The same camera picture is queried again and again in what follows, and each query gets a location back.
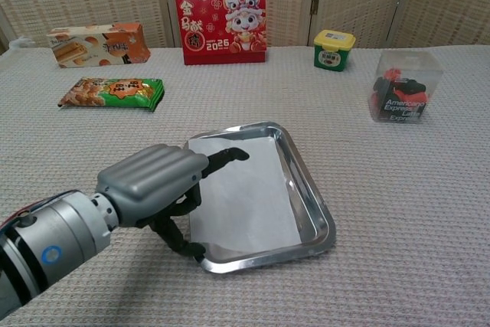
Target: red desk calendar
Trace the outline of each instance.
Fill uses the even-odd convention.
[[[175,0],[184,64],[266,60],[266,0]]]

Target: silver tray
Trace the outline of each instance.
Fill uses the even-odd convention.
[[[198,262],[202,268],[212,273],[228,273],[320,254],[332,247],[335,242],[334,220],[291,136],[283,127],[272,122],[255,123],[204,133],[191,139],[242,140],[259,137],[272,137],[275,140],[284,173],[284,185],[289,194],[289,203],[285,205],[290,205],[292,208],[302,242],[292,247],[261,253],[241,253],[224,249],[216,244],[202,243],[206,247],[206,253]],[[190,228],[192,238],[192,220],[190,220]]]

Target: plastic container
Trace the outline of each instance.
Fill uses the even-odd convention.
[[[442,76],[439,62],[427,51],[383,51],[369,97],[373,119],[419,122]]]
[[[332,30],[321,31],[313,40],[315,67],[343,71],[354,43],[353,34]]]

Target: blue circular logo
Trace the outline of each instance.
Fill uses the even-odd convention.
[[[53,264],[61,258],[61,248],[57,245],[50,245],[43,250],[41,259],[44,263]]]

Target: robot finger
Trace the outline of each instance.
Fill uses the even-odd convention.
[[[150,228],[156,232],[161,239],[174,252],[186,257],[202,257],[206,248],[199,243],[189,243],[179,230],[175,222],[166,216],[157,216],[150,223]]]
[[[214,153],[213,155],[207,157],[209,160],[209,165],[202,171],[202,178],[204,179],[213,172],[223,168],[228,162],[232,162],[234,160],[245,161],[249,157],[250,155],[248,153],[242,149],[238,149],[237,147],[224,149],[223,151]]]
[[[189,214],[201,204],[201,190],[199,184],[185,192],[185,200],[177,203],[168,210],[168,216],[184,216]]]

